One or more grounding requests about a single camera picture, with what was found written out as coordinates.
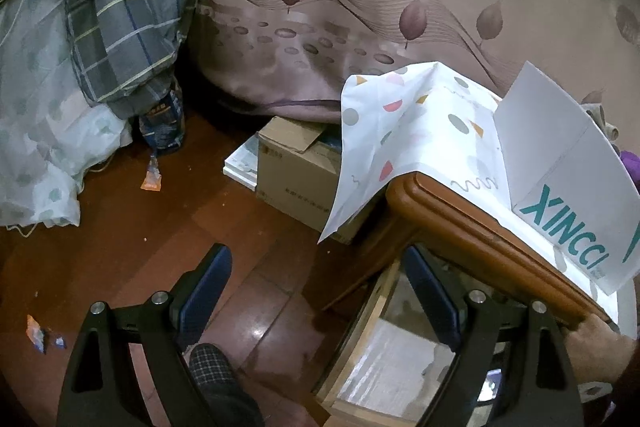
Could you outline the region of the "purple bra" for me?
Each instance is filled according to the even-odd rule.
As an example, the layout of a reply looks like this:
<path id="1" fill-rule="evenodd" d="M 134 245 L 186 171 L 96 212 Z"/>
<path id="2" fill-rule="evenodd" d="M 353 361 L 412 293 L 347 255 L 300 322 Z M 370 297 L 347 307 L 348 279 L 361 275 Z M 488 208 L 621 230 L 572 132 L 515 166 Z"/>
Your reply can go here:
<path id="1" fill-rule="evenodd" d="M 634 182 L 634 186 L 640 192 L 640 157 L 628 152 L 628 150 L 622 150 L 620 152 L 620 160 L 629 173 L 632 182 Z"/>

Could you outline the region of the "small floor wrapper scrap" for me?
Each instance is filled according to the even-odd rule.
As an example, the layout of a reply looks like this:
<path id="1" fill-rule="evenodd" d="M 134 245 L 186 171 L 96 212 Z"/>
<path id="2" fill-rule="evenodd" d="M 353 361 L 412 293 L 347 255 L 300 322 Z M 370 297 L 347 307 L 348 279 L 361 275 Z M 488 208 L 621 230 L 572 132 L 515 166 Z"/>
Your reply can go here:
<path id="1" fill-rule="evenodd" d="M 30 314 L 26 315 L 26 336 L 35 349 L 43 355 L 51 346 L 64 350 L 66 348 L 65 339 L 60 336 L 51 337 L 50 334 L 39 324 Z"/>

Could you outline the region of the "plaid slipper foot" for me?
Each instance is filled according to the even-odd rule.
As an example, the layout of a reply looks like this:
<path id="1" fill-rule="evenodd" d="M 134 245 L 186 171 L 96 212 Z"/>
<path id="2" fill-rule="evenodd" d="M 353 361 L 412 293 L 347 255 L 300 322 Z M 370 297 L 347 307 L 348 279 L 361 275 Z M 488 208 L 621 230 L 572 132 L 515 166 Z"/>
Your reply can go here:
<path id="1" fill-rule="evenodd" d="M 190 353 L 189 369 L 213 411 L 215 426 L 265 425 L 259 405 L 244 390 L 229 359 L 217 346 L 196 345 Z"/>

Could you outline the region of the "orange snack wrapper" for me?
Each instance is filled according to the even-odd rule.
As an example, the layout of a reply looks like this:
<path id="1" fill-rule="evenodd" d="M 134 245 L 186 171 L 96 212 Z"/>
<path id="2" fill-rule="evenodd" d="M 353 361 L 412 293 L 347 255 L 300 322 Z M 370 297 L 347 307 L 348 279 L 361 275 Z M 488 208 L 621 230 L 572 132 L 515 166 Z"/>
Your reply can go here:
<path id="1" fill-rule="evenodd" d="M 146 167 L 145 177 L 140 186 L 141 190 L 147 192 L 159 192 L 162 189 L 162 174 L 158 158 L 152 154 L 148 167 Z"/>

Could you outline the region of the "wooden nightstand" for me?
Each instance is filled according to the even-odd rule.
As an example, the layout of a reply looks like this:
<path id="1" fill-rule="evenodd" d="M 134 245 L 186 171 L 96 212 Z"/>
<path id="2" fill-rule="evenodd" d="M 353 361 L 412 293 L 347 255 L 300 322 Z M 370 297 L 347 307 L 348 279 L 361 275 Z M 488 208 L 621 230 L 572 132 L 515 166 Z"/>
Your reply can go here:
<path id="1" fill-rule="evenodd" d="M 343 265 L 326 282 L 307 288 L 307 300 L 318 310 L 331 308 L 413 243 L 519 303 L 547 303 L 565 325 L 575 326 L 591 313 L 602 320 L 613 317 L 487 212 L 418 172 L 388 184 Z"/>

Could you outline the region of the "white Xincc cardboard box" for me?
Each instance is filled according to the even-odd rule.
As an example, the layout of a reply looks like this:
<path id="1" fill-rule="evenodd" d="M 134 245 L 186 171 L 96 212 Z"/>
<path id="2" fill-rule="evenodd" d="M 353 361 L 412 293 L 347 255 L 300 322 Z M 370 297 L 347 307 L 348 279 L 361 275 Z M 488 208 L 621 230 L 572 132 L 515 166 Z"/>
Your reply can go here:
<path id="1" fill-rule="evenodd" d="M 494 121 L 513 212 L 606 295 L 639 271 L 639 193 L 605 134 L 524 64 Z"/>

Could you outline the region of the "stack of white books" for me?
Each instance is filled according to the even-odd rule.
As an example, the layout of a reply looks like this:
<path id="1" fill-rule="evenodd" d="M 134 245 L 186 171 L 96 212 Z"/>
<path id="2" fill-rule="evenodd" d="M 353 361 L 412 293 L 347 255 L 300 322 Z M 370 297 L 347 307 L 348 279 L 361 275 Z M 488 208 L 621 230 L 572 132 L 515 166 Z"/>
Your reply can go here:
<path id="1" fill-rule="evenodd" d="M 256 134 L 224 160 L 222 173 L 255 192 L 258 178 L 259 140 Z"/>

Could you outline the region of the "white patterned plastic bag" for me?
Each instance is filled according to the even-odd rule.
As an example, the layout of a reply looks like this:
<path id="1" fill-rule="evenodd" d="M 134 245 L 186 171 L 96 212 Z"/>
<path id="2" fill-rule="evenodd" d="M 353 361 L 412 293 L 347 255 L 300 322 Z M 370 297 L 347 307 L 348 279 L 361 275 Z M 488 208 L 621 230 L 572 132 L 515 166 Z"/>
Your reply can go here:
<path id="1" fill-rule="evenodd" d="M 2 225 L 78 225 L 86 172 L 130 141 L 78 86 L 64 0 L 1 0 Z"/>

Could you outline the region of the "dark blue snack bag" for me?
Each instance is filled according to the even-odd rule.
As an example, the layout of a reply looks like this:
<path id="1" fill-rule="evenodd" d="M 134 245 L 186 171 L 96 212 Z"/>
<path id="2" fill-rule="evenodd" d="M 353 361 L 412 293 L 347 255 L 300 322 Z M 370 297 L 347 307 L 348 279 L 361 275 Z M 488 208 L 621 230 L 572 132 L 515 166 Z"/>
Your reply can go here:
<path id="1" fill-rule="evenodd" d="M 154 156 L 163 156 L 182 147 L 186 134 L 182 91 L 176 78 L 167 94 L 139 117 L 139 130 Z"/>

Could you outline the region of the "brown cardboard box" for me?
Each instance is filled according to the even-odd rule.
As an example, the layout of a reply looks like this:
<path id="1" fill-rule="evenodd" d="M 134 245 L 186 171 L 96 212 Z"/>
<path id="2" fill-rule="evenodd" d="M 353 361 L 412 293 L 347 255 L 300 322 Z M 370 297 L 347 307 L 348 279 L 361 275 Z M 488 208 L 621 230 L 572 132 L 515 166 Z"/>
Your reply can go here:
<path id="1" fill-rule="evenodd" d="M 329 220 L 340 170 L 333 124 L 276 116 L 258 132 L 257 197 L 314 231 Z"/>

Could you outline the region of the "white polka dot cloth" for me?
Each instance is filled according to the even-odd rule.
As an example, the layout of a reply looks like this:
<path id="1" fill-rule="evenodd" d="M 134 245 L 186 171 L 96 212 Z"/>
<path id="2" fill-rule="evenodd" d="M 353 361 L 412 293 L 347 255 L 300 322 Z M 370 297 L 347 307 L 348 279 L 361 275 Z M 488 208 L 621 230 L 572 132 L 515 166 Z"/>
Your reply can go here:
<path id="1" fill-rule="evenodd" d="M 500 102 L 437 62 L 348 78 L 342 93 L 341 174 L 324 233 L 341 228 L 393 179 L 422 173 L 495 218 L 628 331 L 636 313 L 634 277 L 606 295 L 513 212 L 494 121 Z"/>

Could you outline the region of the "beige leaf-print bed sheet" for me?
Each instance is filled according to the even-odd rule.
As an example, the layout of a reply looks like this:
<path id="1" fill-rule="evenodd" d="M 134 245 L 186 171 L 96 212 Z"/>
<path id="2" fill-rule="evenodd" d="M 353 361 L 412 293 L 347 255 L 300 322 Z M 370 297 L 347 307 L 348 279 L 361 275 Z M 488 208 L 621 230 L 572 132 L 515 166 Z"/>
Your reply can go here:
<path id="1" fill-rule="evenodd" d="M 316 121 L 352 75 L 436 61 L 503 95 L 532 63 L 639 145 L 639 0 L 198 0 L 189 41 L 220 89 Z"/>

